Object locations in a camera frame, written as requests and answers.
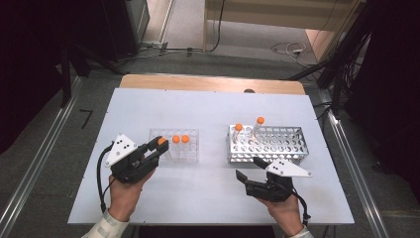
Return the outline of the metal tube rack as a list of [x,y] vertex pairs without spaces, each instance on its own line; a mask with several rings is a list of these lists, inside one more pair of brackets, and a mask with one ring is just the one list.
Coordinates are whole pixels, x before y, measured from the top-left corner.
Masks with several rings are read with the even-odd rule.
[[300,127],[230,125],[227,136],[228,162],[251,163],[254,157],[266,162],[287,159],[299,165],[309,150]]

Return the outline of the aluminium floor rail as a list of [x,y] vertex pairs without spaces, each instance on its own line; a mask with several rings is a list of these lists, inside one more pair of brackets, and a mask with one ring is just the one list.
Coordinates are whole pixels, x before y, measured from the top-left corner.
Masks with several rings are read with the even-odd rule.
[[19,179],[19,183],[11,193],[5,207],[0,211],[0,238],[7,238],[10,234],[77,100],[82,84],[83,77],[80,76],[72,81],[70,89],[73,94],[53,115],[53,121],[43,136],[42,142],[29,162],[25,173]]
[[341,120],[336,118],[332,110],[327,112],[327,118],[334,131],[373,236],[375,238],[390,238],[368,183],[347,139]]

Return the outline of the dark cabinet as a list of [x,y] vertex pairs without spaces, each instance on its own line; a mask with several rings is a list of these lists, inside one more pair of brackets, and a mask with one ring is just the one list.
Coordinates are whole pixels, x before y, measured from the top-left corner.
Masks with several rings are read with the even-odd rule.
[[147,0],[102,0],[112,42],[112,60],[135,55],[150,21]]

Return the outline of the person's right hand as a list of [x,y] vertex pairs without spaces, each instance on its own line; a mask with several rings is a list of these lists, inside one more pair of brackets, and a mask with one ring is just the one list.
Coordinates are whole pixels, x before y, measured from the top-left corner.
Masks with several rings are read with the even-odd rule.
[[260,198],[259,202],[266,206],[268,213],[276,221],[286,237],[297,235],[303,229],[298,199],[295,196],[291,195],[284,202],[270,202]]

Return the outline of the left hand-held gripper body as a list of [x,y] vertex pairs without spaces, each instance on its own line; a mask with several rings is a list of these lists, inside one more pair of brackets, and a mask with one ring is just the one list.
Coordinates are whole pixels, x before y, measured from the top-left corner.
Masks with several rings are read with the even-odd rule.
[[142,153],[141,146],[125,134],[118,134],[105,160],[105,167],[121,183],[136,183],[153,171],[157,164],[146,163],[145,157],[151,152]]

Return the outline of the person's left hand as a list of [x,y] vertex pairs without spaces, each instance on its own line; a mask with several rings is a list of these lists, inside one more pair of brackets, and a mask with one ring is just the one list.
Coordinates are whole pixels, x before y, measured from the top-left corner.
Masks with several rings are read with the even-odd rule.
[[153,176],[151,171],[136,183],[121,183],[109,176],[111,204],[109,214],[121,222],[128,222],[136,209],[144,184]]

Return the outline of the white board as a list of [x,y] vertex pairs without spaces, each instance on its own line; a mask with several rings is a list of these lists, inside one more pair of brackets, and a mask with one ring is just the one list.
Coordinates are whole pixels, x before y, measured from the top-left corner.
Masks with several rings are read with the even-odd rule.
[[248,196],[235,175],[262,180],[252,165],[228,162],[230,125],[255,124],[258,117],[273,126],[297,126],[309,155],[301,166],[311,178],[293,183],[308,205],[313,224],[351,224],[352,211],[343,192],[306,95],[230,93],[152,89],[115,89],[83,180],[69,215],[72,224],[94,223],[101,215],[96,183],[109,169],[98,166],[101,152],[120,133],[134,142],[149,140],[152,128],[199,130],[199,161],[188,165],[160,164],[145,184],[132,222],[143,225],[270,224],[265,207]]

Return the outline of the light wooden furniture frame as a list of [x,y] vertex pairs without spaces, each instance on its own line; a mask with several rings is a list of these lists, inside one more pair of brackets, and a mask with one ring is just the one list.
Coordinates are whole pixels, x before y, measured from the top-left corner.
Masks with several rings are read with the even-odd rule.
[[334,49],[367,0],[204,0],[204,24],[228,22],[305,29],[317,59]]

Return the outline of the clear plastic tube rack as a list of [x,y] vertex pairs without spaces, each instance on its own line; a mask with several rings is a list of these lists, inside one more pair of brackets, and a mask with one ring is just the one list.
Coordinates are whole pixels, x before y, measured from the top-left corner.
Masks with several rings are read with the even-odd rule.
[[191,164],[199,161],[199,130],[185,128],[152,128],[149,138],[162,136],[169,141],[162,163]]

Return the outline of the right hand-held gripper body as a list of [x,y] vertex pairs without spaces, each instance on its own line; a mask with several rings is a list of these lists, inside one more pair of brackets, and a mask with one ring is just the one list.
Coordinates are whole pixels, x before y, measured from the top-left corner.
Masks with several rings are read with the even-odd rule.
[[293,194],[293,178],[311,178],[312,174],[287,159],[275,159],[265,169],[265,182],[245,186],[246,194],[271,202],[284,202]]

